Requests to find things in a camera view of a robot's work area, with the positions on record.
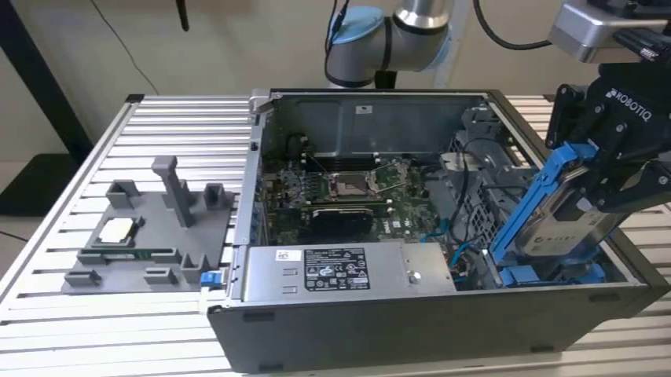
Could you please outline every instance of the motherboard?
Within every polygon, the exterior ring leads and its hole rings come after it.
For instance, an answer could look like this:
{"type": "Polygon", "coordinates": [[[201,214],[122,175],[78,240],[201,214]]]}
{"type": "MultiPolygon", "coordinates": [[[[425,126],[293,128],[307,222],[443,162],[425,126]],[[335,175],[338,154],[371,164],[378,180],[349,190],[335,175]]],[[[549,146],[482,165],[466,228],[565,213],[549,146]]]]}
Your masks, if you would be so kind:
{"type": "Polygon", "coordinates": [[[263,180],[271,245],[413,243],[439,227],[421,166],[411,158],[311,157],[287,162],[263,180]]]}

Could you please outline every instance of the wall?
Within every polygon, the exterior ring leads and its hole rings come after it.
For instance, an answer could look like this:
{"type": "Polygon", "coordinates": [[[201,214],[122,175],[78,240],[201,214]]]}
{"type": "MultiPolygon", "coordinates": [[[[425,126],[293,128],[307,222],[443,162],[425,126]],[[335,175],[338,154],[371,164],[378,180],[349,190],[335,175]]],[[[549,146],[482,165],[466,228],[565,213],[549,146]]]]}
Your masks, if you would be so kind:
{"type": "MultiPolygon", "coordinates": [[[[482,1],[490,26],[514,43],[546,39],[561,4],[561,0],[482,1]]],[[[597,65],[581,63],[554,46],[533,51],[504,49],[485,34],[470,5],[449,87],[496,88],[509,94],[548,94],[556,93],[565,82],[589,84],[596,78],[597,65]]]]}
{"type": "MultiPolygon", "coordinates": [[[[456,0],[472,3],[472,0],[456,0]]],[[[329,0],[187,1],[191,31],[173,0],[97,0],[162,94],[247,94],[255,87],[323,87],[329,0]]],[[[353,0],[390,14],[399,0],[353,0]]],[[[98,138],[129,93],[151,93],[91,0],[14,2],[57,79],[98,138]]],[[[493,27],[516,42],[545,38],[560,0],[484,0],[493,27]]],[[[485,35],[473,12],[449,76],[453,88],[554,93],[589,82],[596,67],[549,47],[508,51],[485,35]]],[[[431,87],[434,73],[403,73],[399,87],[431,87]]]]}
{"type": "MultiPolygon", "coordinates": [[[[97,0],[162,94],[247,94],[253,88],[326,87],[327,0],[97,0]]],[[[89,0],[14,2],[82,122],[101,136],[129,93],[151,93],[89,0]]],[[[355,0],[391,13],[398,2],[355,0]]],[[[431,87],[434,73],[399,77],[431,87]]]]}
{"type": "Polygon", "coordinates": [[[0,162],[29,161],[66,147],[0,49],[0,162]]]}

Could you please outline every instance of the black stand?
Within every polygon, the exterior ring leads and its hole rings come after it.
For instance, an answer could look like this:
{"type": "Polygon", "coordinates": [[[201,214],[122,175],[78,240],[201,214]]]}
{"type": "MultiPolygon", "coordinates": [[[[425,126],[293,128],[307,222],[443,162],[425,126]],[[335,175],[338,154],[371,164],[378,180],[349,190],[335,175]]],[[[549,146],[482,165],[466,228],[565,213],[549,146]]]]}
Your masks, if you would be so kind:
{"type": "Polygon", "coordinates": [[[375,72],[375,88],[394,89],[397,87],[397,71],[377,71],[375,72]]]}
{"type": "Polygon", "coordinates": [[[11,0],[0,0],[0,47],[70,153],[35,156],[0,194],[0,214],[43,216],[93,145],[11,0]]]}

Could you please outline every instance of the power supply label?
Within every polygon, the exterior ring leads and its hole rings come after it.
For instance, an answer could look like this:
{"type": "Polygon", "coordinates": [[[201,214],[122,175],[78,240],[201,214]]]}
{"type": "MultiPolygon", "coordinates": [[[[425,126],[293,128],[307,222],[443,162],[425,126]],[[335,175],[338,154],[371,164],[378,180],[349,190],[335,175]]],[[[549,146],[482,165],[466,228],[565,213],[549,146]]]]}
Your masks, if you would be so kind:
{"type": "Polygon", "coordinates": [[[370,289],[363,247],[305,250],[306,289],[310,292],[370,289]]]}

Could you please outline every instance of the robotiq logo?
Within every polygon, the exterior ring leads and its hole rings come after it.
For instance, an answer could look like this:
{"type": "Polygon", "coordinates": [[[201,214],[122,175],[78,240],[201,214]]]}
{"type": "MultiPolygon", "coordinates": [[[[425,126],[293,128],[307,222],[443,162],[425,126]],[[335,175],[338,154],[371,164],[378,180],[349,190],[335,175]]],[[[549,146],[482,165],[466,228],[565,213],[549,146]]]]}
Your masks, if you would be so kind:
{"type": "Polygon", "coordinates": [[[606,98],[614,98],[620,103],[622,103],[646,122],[649,122],[653,117],[653,112],[645,108],[640,102],[634,101],[629,95],[622,93],[617,88],[613,88],[606,94],[606,98]]]}

